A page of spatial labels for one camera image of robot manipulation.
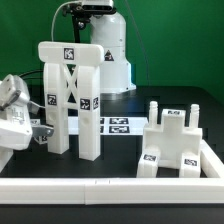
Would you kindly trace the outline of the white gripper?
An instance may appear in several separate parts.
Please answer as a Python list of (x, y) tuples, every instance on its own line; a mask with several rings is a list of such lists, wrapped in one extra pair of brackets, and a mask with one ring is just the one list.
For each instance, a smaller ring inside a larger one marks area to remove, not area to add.
[(0, 82), (0, 147), (23, 150), (32, 136), (53, 135), (52, 126), (31, 127), (29, 112), (38, 112), (44, 106), (29, 101), (27, 84), (19, 76), (9, 74)]

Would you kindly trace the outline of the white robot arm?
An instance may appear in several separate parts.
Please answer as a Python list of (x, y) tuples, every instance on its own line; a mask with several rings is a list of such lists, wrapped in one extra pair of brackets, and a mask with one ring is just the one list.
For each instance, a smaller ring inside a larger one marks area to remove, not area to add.
[(113, 0), (76, 0), (61, 10), (70, 13), (75, 41), (38, 45), (44, 62), (47, 124), (32, 126), (26, 83), (8, 75), (0, 82), (0, 149), (23, 150), (35, 135), (48, 137), (48, 150), (69, 148), (68, 111), (78, 111), (79, 152), (100, 153), (100, 96), (133, 91), (131, 64), (125, 56), (126, 22)]

